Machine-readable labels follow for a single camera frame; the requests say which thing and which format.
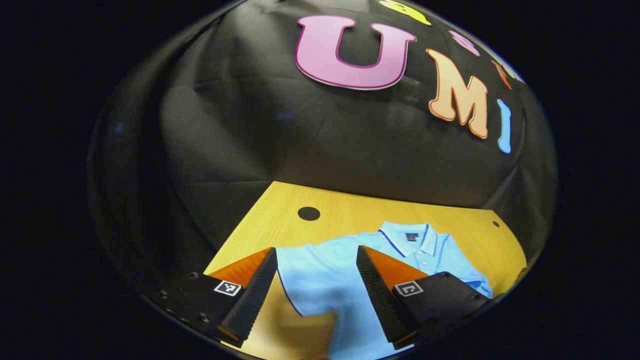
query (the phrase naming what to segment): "yellow letter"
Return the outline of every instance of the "yellow letter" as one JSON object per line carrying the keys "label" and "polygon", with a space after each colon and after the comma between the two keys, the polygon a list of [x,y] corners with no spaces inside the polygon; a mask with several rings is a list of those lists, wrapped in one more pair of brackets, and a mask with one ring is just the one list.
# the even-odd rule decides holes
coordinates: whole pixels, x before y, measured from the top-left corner
{"label": "yellow letter", "polygon": [[438,69],[438,92],[435,100],[429,101],[431,113],[443,120],[453,121],[456,118],[456,110],[452,106],[452,96],[456,99],[458,118],[460,125],[469,122],[471,132],[486,139],[486,85],[475,76],[465,85],[456,64],[448,57],[427,49],[427,54],[436,62]]}
{"label": "yellow letter", "polygon": [[395,10],[395,11],[397,11],[399,13],[403,13],[405,15],[413,17],[415,20],[418,20],[419,22],[421,22],[421,23],[423,23],[425,25],[431,26],[431,23],[429,21],[427,21],[427,18],[425,18],[423,14],[421,14],[418,11],[410,8],[409,6],[402,5],[401,3],[397,3],[397,2],[392,1],[392,0],[382,0],[382,1],[380,1],[380,3],[382,5],[384,5],[384,6],[386,6],[387,8],[390,8],[391,10]]}

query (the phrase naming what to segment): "shirt sleeve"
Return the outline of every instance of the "shirt sleeve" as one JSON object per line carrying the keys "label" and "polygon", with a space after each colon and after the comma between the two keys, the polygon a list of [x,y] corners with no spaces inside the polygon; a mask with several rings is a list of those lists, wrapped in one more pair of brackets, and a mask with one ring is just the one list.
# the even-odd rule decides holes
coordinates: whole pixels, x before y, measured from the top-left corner
{"label": "shirt sleeve", "polygon": [[445,236],[440,260],[436,268],[436,273],[443,271],[452,273],[479,293],[489,299],[492,298],[493,290],[489,285],[489,280],[471,265],[451,235]]}
{"label": "shirt sleeve", "polygon": [[313,246],[277,248],[278,275],[291,305],[301,316],[332,310],[356,266],[358,241],[336,238]]}

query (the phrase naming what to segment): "polo shirt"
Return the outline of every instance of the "polo shirt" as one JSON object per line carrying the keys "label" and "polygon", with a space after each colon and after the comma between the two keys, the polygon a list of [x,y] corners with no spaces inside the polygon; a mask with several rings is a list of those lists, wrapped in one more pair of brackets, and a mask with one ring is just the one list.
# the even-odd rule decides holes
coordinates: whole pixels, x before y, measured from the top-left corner
{"label": "polo shirt", "polygon": [[319,245],[277,248],[278,274],[291,305],[301,316],[337,315],[327,355],[332,360],[370,360],[395,350],[387,341],[356,265],[358,246],[392,256],[426,274],[448,271],[487,297],[487,278],[469,263],[450,234],[429,224],[385,222],[375,233],[328,240]]}

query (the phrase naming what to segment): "pink letter u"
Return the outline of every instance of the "pink letter u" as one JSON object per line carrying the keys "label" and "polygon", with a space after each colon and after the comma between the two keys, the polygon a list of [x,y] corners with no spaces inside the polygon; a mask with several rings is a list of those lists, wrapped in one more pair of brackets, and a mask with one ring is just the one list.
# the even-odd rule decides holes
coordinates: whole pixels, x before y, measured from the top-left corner
{"label": "pink letter u", "polygon": [[397,83],[404,74],[409,42],[416,37],[383,24],[371,24],[381,34],[378,62],[371,66],[348,64],[338,57],[344,29],[356,24],[348,17],[315,15],[298,20],[303,26],[296,65],[308,77],[333,86],[377,90]]}

